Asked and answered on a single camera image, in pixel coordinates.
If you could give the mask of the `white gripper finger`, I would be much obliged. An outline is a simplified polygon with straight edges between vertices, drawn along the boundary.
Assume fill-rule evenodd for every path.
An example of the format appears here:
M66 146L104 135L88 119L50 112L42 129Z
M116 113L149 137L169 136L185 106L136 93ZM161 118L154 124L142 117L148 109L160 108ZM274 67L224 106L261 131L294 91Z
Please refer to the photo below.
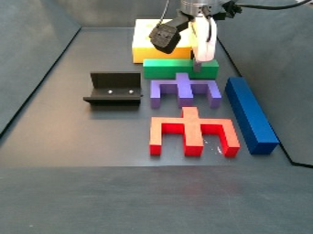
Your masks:
M219 28L212 17L197 17L191 23L191 42L193 46L193 70L200 72L203 64L216 57Z

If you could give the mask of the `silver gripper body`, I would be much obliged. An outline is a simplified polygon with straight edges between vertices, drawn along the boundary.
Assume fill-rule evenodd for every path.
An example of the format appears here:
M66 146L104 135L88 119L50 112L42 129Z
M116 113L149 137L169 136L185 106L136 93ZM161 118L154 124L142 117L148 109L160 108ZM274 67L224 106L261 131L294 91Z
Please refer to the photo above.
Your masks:
M189 20L197 17L205 19L224 20L227 11L223 5L228 0L181 0L180 1L180 14Z

